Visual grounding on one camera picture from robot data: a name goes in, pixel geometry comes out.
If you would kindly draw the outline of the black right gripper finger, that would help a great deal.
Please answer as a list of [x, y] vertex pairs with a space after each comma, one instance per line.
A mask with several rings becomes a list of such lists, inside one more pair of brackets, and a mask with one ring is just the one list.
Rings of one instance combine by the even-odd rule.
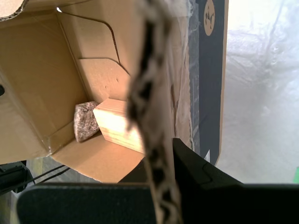
[[144, 161], [118, 183], [46, 182], [21, 193], [21, 224], [155, 224]]
[[243, 183], [174, 138], [175, 177], [186, 224], [297, 224], [297, 184]]

